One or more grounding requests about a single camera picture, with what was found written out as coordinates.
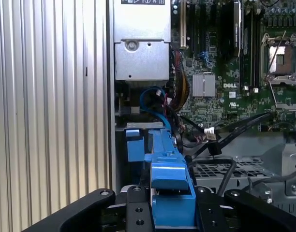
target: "cpu socket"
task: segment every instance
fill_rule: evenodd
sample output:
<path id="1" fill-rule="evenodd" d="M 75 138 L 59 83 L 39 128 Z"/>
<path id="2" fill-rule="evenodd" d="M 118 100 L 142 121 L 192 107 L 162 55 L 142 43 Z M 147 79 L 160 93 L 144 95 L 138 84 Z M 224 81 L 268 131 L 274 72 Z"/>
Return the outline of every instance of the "cpu socket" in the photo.
<path id="1" fill-rule="evenodd" d="M 296 86 L 296 34 L 290 37 L 263 36 L 260 75 L 264 85 L 270 85 L 276 108 L 296 111 L 296 103 L 286 104 L 276 99 L 275 87 Z"/>

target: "red wire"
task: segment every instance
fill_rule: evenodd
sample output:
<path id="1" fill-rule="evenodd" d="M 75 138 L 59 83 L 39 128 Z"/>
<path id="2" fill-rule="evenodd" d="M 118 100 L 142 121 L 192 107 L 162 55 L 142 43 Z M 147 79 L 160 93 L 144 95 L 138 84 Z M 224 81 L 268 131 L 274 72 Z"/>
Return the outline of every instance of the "red wire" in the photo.
<path id="1" fill-rule="evenodd" d="M 164 108 L 164 115 L 165 115 L 165 117 L 167 118 L 167 116 L 166 116 L 166 104 L 167 104 L 167 93 L 165 94 L 165 96 L 164 96 L 164 102 L 163 102 L 163 108 Z"/>

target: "blue plastic bracket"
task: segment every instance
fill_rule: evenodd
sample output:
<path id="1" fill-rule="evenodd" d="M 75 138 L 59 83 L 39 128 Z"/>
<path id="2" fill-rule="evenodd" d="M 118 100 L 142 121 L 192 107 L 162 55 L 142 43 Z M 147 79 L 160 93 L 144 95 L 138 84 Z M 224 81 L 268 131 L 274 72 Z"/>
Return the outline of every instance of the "blue plastic bracket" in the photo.
<path id="1" fill-rule="evenodd" d="M 144 161 L 145 143 L 144 137 L 141 135 L 140 130 L 126 130 L 125 135 L 127 139 L 128 161 Z"/>
<path id="2" fill-rule="evenodd" d="M 151 188 L 174 194 L 152 196 L 152 214 L 157 226 L 194 226 L 196 196 L 186 161 L 166 129 L 149 131 L 145 161 L 151 164 Z"/>

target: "dell logo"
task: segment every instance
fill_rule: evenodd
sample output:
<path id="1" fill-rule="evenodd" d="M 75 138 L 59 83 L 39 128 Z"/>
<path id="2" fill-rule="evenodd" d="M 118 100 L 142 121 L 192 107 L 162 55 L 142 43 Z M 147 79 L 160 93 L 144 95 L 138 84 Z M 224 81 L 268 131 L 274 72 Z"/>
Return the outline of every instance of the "dell logo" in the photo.
<path id="1" fill-rule="evenodd" d="M 235 83 L 231 83 L 231 84 L 224 83 L 223 88 L 237 88 L 237 86 Z"/>

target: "black mounting arm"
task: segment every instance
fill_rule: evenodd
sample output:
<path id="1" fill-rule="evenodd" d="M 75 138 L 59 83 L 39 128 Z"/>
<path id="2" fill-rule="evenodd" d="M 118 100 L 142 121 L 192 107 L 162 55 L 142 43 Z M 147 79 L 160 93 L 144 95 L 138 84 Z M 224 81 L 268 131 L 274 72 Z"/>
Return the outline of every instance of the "black mounting arm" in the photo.
<path id="1" fill-rule="evenodd" d="M 296 217 L 244 191 L 217 196 L 195 187 L 196 228 L 155 227 L 147 188 L 133 186 L 119 194 L 98 189 L 50 215 L 24 232 L 296 232 Z"/>

